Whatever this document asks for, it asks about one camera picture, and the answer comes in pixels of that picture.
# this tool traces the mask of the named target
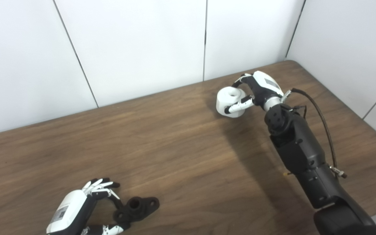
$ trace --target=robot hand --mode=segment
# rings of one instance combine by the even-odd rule
[[[120,198],[111,190],[119,186],[119,183],[112,182],[109,178],[93,179],[82,189],[70,192],[56,210],[46,233],[48,235],[116,235],[128,229],[130,223],[85,227],[98,200],[109,198],[117,209],[123,207]]]
[[[245,110],[254,105],[261,106],[265,111],[270,107],[281,103],[284,93],[276,81],[266,73],[256,71],[253,75],[245,73],[237,79],[232,87],[237,88],[245,83],[252,90],[253,95],[248,95],[239,102],[225,108],[224,113],[230,114]]]

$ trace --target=black mechanical part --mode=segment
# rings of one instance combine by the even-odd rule
[[[332,137],[330,136],[330,131],[329,131],[329,128],[327,127],[326,119],[324,118],[323,113],[321,112],[320,108],[318,107],[316,101],[314,101],[314,99],[303,90],[300,90],[300,89],[297,89],[297,88],[292,88],[291,92],[295,92],[295,93],[304,95],[314,105],[314,107],[315,107],[317,113],[319,114],[320,119],[323,123],[324,129],[326,131],[327,139],[329,140],[330,152],[332,153],[333,167],[337,168],[336,153],[335,153],[335,149],[333,147],[333,140],[332,140]]]
[[[253,103],[256,106],[262,107],[262,109],[264,108],[265,102],[270,98],[274,96],[281,98],[276,92],[270,89],[264,89],[262,86],[260,86],[252,75],[242,77],[242,79],[237,80],[231,86],[237,88],[242,83],[246,83],[249,86],[249,88],[252,90],[253,95],[255,96]]]
[[[159,200],[155,197],[135,196],[125,206],[114,212],[113,219],[118,224],[140,221],[155,212],[159,206]]]
[[[375,223],[371,217],[349,196],[335,179],[325,161],[325,154],[316,137],[310,130],[307,122],[298,113],[289,112],[288,106],[278,104],[273,106],[265,116],[265,123],[270,131],[270,139],[273,142],[285,167],[295,175],[301,187],[307,195],[312,206],[316,209],[333,205],[340,205],[351,211],[352,216],[344,214],[348,220],[343,219],[340,228],[353,226],[354,224],[371,226]],[[320,218],[328,212],[336,214],[340,210],[326,208],[315,217],[318,228],[329,226],[321,223]]]
[[[314,214],[320,235],[376,235],[376,225],[364,226],[346,205],[334,204]]]

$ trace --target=black metal bracket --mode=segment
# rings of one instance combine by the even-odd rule
[[[140,221],[155,212],[159,205],[159,200],[155,197],[140,198],[135,196],[125,206],[114,212],[113,219],[118,224]]]

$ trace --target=wood grain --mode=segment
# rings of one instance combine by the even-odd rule
[[[376,214],[376,132],[297,63],[259,70],[284,91],[315,98],[349,175],[343,186]],[[295,178],[282,175],[264,111],[238,119],[215,111],[218,90],[242,73],[0,133],[0,234],[44,234],[63,197],[95,177],[121,183],[124,202],[159,198],[159,210],[125,234],[316,234],[314,210]],[[329,157],[315,109],[300,95],[289,103],[309,105]],[[113,211],[101,201],[90,223],[111,223]]]

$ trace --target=black cable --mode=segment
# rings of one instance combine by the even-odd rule
[[[311,96],[308,95],[306,92],[304,92],[300,89],[296,89],[296,88],[292,88],[291,92],[295,92],[295,93],[299,93],[301,95],[304,95],[305,97],[307,97],[311,101],[311,103],[316,108],[317,112],[319,113],[320,119],[323,122],[324,129],[326,130],[327,139],[329,140],[330,152],[332,153],[333,166],[337,168],[336,154],[335,154],[335,149],[333,147],[332,137],[330,136],[330,131],[329,131],[329,128],[327,127],[326,119],[324,118],[323,114],[321,113],[320,108],[318,107],[316,102],[313,100],[313,98],[311,98]]]

